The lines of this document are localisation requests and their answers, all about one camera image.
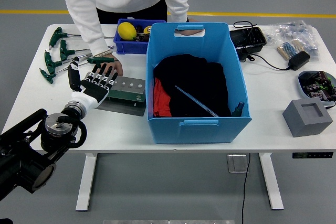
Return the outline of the person's right hand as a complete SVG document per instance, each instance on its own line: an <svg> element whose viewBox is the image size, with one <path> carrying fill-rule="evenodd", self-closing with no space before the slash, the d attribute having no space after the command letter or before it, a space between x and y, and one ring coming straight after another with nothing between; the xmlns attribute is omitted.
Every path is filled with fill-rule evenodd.
<svg viewBox="0 0 336 224"><path fill-rule="evenodd" d="M103 62L101 66L106 64L106 67L104 69L104 74L108 72L109 68L112 68L111 73L117 72L119 76L123 76L123 68L121 62L116 58L114 55L107 55L106 58L112 58L113 62Z"/></svg>

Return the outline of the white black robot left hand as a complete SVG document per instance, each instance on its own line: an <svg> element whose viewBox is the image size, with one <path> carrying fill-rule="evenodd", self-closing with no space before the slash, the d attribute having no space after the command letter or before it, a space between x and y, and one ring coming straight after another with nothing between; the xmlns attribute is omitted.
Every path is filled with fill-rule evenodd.
<svg viewBox="0 0 336 224"><path fill-rule="evenodd" d="M85 116L89 110L97 108L107 97L118 73L111 77L113 68L109 67L105 70L107 65L104 63L100 67L95 65L89 75L81 80L78 62L79 58L74 57L68 66L69 85L73 92L71 100L65 107L76 109Z"/></svg>

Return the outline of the person's left hand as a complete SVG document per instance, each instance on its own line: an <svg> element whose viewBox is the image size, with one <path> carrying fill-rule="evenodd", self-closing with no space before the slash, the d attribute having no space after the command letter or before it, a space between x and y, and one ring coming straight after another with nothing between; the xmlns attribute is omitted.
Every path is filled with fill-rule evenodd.
<svg viewBox="0 0 336 224"><path fill-rule="evenodd" d="M198 22L197 19L193 19L193 18L188 18L188 21L189 22ZM187 29L187 30L180 30L179 32L180 32L181 35L190 36L190 35L195 35L195 34L201 33L202 29L197 29L197 30Z"/></svg>

